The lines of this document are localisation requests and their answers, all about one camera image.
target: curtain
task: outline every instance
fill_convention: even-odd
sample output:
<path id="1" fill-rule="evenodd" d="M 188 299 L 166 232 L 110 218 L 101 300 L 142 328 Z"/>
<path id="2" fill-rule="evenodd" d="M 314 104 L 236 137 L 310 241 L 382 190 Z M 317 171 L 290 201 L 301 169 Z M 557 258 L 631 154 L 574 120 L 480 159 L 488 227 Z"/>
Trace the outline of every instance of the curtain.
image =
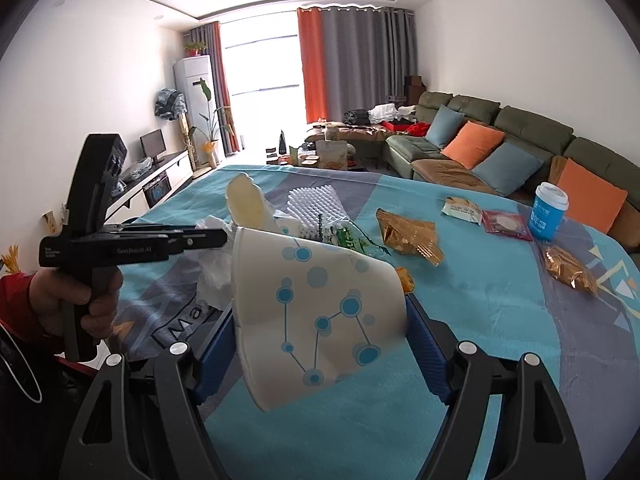
<path id="1" fill-rule="evenodd" d="M 220 124 L 220 140 L 225 155 L 239 152 L 242 147 L 236 136 L 231 99 L 226 86 L 225 66 L 222 62 L 222 43 L 220 41 L 220 22 L 207 23 L 193 28 L 187 34 L 187 41 L 202 41 L 207 45 L 204 54 L 209 54 L 213 74 L 213 94 L 216 101 L 218 121 Z"/>
<path id="2" fill-rule="evenodd" d="M 327 119 L 341 121 L 349 110 L 371 110 L 387 103 L 390 97 L 404 95 L 405 76 L 417 71 L 415 19 L 411 12 L 391 7 L 318 10 L 322 17 Z M 310 11 L 298 11 L 299 16 L 307 13 Z"/>
<path id="3" fill-rule="evenodd" d="M 298 9 L 298 39 L 305 85 L 306 122 L 328 118 L 320 9 Z"/>

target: monitor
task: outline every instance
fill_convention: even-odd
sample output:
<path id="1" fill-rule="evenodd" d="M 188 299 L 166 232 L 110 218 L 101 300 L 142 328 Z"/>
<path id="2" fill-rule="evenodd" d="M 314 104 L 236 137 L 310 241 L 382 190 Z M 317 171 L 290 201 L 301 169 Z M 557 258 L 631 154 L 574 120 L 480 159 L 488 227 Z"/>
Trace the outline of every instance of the monitor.
<path id="1" fill-rule="evenodd" d="M 157 164 L 158 155 L 166 150 L 162 130 L 143 135 L 140 137 L 140 143 L 142 143 L 142 152 L 145 156 L 150 156 L 154 160 L 154 164 Z"/>

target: sofa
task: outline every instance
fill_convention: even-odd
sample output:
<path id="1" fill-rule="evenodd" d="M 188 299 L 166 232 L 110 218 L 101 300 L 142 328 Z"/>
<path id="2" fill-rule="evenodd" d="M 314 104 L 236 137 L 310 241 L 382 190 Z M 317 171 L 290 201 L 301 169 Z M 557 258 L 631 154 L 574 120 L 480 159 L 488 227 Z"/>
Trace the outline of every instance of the sofa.
<path id="1" fill-rule="evenodd" d="M 570 126 L 511 106 L 471 96 L 425 92 L 417 105 L 419 121 L 433 122 L 440 105 L 462 112 L 471 120 L 505 133 L 510 142 L 543 161 L 542 167 L 508 198 L 531 205 L 541 182 L 557 183 L 568 158 L 628 192 L 609 235 L 630 253 L 640 268 L 640 168 L 625 157 L 594 142 L 574 136 Z M 425 137 L 392 136 L 383 147 L 386 160 L 402 177 L 500 195 Z"/>

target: green plant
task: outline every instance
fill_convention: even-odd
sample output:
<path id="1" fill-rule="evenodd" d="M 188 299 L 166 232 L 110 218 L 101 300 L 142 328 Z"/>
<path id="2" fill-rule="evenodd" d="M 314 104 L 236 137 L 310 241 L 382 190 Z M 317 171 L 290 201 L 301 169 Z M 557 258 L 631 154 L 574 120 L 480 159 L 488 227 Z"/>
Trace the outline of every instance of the green plant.
<path id="1" fill-rule="evenodd" d="M 206 47 L 207 44 L 202 41 L 190 41 L 184 45 L 185 50 L 203 50 Z"/>
<path id="2" fill-rule="evenodd" d="M 209 86 L 207 85 L 207 82 L 204 81 L 203 78 L 200 78 L 199 83 L 200 83 L 200 88 L 202 89 L 202 93 L 204 94 L 204 97 L 207 99 L 207 103 L 210 103 L 212 99 L 211 89 L 209 88 Z M 216 140 L 218 140 L 220 138 L 220 130 L 222 128 L 224 128 L 227 131 L 230 129 L 230 127 L 227 124 L 223 124 L 222 126 L 220 125 L 218 112 L 224 109 L 225 107 L 223 106 L 223 107 L 217 108 L 213 112 L 215 115 L 215 120 L 212 120 L 211 117 L 208 117 L 205 114 L 200 114 L 200 117 L 202 117 L 205 121 L 207 121 L 207 129 L 209 130 L 208 133 L 203 132 L 197 126 L 192 126 L 190 133 L 193 135 L 194 131 L 198 130 L 205 137 L 207 137 L 207 140 L 209 142 L 215 142 Z"/>

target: white paper cup with blue dots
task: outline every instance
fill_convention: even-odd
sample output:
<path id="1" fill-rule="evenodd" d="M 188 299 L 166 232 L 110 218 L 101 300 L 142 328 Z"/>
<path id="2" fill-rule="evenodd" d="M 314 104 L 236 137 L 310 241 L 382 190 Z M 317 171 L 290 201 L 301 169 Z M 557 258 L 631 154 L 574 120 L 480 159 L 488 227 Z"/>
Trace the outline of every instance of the white paper cup with blue dots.
<path id="1" fill-rule="evenodd" d="M 239 228 L 232 283 L 242 372 L 264 411 L 375 365 L 406 334 L 396 270 L 355 251 Z"/>

